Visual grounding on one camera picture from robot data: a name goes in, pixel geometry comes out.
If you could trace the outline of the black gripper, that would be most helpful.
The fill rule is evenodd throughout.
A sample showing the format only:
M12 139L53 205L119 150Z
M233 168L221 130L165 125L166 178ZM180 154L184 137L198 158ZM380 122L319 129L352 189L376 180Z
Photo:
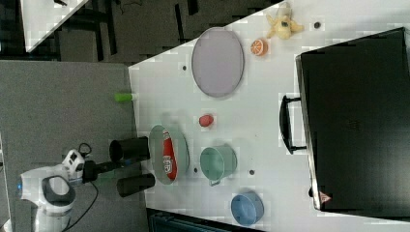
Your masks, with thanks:
M146 159L121 159L119 162L103 162L103 163L95 163L93 160L87 160L84 163L83 167L83 174L82 174L82 183L89 183L96 181L98 176L101 173L112 171L116 168L128 167L134 164L141 164L143 161L147 161Z

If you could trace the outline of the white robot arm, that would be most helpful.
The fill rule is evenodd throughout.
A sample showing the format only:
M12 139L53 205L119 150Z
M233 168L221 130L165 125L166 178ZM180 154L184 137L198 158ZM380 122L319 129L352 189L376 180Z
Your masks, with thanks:
M34 206L33 232L137 232L148 229L147 179L132 159L76 157L21 173L16 188Z

